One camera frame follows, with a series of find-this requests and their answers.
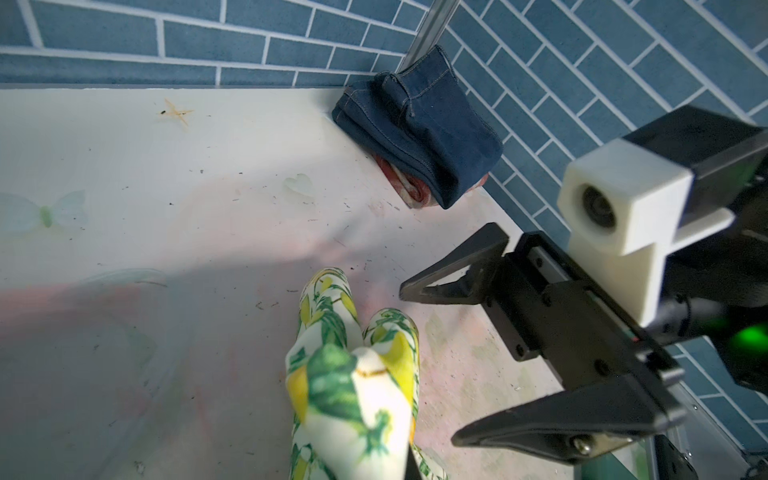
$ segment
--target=butterfly wing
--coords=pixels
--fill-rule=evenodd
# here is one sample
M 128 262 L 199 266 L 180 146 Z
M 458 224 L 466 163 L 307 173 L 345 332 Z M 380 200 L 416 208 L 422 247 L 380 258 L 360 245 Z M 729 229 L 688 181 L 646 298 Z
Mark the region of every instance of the butterfly wing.
M 0 193 L 0 232 L 21 233 L 41 224 L 40 207 L 24 197 Z
M 85 190 L 79 190 L 64 195 L 51 207 L 53 223 L 62 227 L 83 227 L 88 223 L 88 215 L 83 206 Z

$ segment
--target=blue brick wall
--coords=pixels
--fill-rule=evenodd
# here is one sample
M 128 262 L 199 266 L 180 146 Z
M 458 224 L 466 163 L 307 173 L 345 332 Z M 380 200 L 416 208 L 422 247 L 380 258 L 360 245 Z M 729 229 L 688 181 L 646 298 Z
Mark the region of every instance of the blue brick wall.
M 338 87 L 396 71 L 431 0 L 0 0 L 0 83 Z
M 556 201 L 575 158 L 687 103 L 768 125 L 765 0 L 463 0 L 439 43 L 505 142 L 485 189 L 563 247 Z M 766 398 L 705 339 L 670 350 L 728 435 L 768 449 Z

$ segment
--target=camera lens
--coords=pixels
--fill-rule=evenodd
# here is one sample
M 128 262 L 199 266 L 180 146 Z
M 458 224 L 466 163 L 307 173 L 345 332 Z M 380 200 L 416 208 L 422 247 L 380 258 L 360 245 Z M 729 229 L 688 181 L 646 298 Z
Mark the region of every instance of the camera lens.
M 614 210 L 597 188 L 587 187 L 581 196 L 581 202 L 590 220 L 603 228 L 616 227 Z

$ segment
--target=green light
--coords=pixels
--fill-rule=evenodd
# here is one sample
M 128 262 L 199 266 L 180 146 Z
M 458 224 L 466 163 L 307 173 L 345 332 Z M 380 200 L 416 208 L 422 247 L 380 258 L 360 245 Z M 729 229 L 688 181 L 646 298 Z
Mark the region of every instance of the green light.
M 752 353 L 768 353 L 768 325 L 755 325 L 738 332 L 733 346 Z

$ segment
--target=table surface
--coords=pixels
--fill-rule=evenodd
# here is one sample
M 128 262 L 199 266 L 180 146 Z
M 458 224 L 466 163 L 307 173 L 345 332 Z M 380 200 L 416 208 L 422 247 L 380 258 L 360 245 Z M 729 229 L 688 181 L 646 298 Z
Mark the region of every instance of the table surface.
M 571 477 L 451 446 L 561 387 L 479 306 L 403 303 L 399 284 L 489 221 L 521 231 L 482 189 L 409 210 L 330 120 L 340 95 L 0 91 L 0 477 L 286 478 L 284 356 L 322 266 L 347 272 L 363 326 L 415 320 L 416 443 L 452 478 Z

